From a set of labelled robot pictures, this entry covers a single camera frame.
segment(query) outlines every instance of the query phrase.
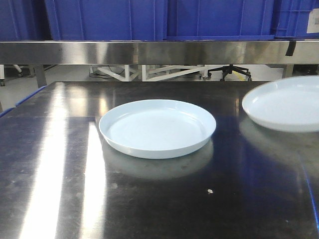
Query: black tape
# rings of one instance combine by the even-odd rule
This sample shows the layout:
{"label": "black tape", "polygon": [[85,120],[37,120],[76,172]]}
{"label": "black tape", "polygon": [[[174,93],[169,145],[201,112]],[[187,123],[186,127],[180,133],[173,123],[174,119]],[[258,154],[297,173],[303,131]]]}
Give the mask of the black tape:
{"label": "black tape", "polygon": [[290,41],[287,52],[286,52],[286,56],[293,56],[295,48],[296,48],[296,41]]}

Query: shelf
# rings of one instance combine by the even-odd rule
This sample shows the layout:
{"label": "shelf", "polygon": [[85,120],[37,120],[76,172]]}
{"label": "shelf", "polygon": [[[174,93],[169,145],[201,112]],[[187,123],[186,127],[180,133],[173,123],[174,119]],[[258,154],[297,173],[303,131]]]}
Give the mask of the shelf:
{"label": "shelf", "polygon": [[319,40],[0,42],[0,64],[317,64]]}

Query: plate rim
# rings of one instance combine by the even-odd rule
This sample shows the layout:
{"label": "plate rim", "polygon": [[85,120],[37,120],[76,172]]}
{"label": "plate rim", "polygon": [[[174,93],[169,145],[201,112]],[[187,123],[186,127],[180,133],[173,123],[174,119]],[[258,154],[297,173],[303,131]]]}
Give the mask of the plate rim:
{"label": "plate rim", "polygon": [[[160,149],[160,150],[150,150],[150,149],[142,149],[142,148],[135,148],[135,147],[130,147],[130,146],[126,146],[126,145],[123,145],[123,144],[119,144],[117,142],[115,142],[114,140],[111,140],[109,139],[104,133],[103,131],[101,130],[101,121],[102,121],[102,118],[104,116],[107,115],[107,113],[115,110],[115,109],[118,109],[119,107],[124,107],[124,106],[127,106],[129,104],[133,104],[133,103],[138,103],[138,102],[150,102],[150,101],[170,101],[170,102],[178,102],[178,103],[182,103],[182,104],[188,104],[188,105],[191,105],[192,107],[196,107],[196,108],[199,108],[201,109],[202,111],[205,111],[206,113],[208,113],[211,117],[211,119],[213,120],[213,128],[211,129],[211,132],[209,133],[209,136],[206,137],[205,139],[201,140],[201,141],[198,141],[196,143],[193,143],[193,144],[190,144],[188,146],[184,146],[184,147],[179,147],[179,148],[173,148],[173,149]],[[197,144],[201,144],[202,142],[204,141],[207,141],[211,136],[212,134],[216,131],[216,128],[217,128],[217,121],[215,119],[215,117],[209,112],[207,111],[206,109],[198,106],[198,105],[195,105],[195,104],[192,104],[192,103],[189,103],[189,102],[185,102],[185,101],[178,101],[178,100],[171,100],[171,99],[146,99],[146,100],[138,100],[138,101],[132,101],[132,102],[128,102],[128,103],[124,103],[122,105],[119,105],[119,106],[116,106],[112,109],[110,109],[108,112],[106,112],[101,118],[100,118],[100,121],[99,121],[99,131],[101,132],[102,136],[104,137],[104,139],[106,141],[110,141],[120,147],[125,147],[125,148],[129,148],[129,149],[133,149],[133,150],[137,150],[137,151],[143,151],[143,152],[169,152],[169,151],[176,151],[176,150],[183,150],[183,149],[187,149],[189,147],[192,147],[192,146],[195,146]]]}

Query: metal rail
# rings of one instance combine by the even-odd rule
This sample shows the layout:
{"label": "metal rail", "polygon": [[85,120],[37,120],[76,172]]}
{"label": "metal rail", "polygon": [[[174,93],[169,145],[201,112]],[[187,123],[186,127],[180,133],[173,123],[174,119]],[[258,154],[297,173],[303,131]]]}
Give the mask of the metal rail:
{"label": "metal rail", "polygon": [[317,64],[319,40],[0,42],[0,64]]}

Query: white floor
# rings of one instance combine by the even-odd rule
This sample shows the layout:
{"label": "white floor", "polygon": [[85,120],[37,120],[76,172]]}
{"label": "white floor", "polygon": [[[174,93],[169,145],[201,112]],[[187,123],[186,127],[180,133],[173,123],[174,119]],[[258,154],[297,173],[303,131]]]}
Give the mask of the white floor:
{"label": "white floor", "polygon": [[[274,81],[282,78],[282,68],[270,68],[266,65],[241,65],[242,67],[249,68],[253,81]],[[101,79],[89,77],[90,66],[69,66],[59,65],[45,71],[46,80],[48,85],[55,81],[111,81],[116,79]],[[213,72],[208,81],[219,81],[221,72]],[[244,81],[245,78],[237,73],[228,75],[227,81]],[[170,81],[201,81],[198,74],[178,77]],[[15,103],[19,100],[30,95],[37,90],[37,82],[35,77],[10,77],[5,82],[4,87],[0,87],[0,102],[2,109],[14,107]]]}

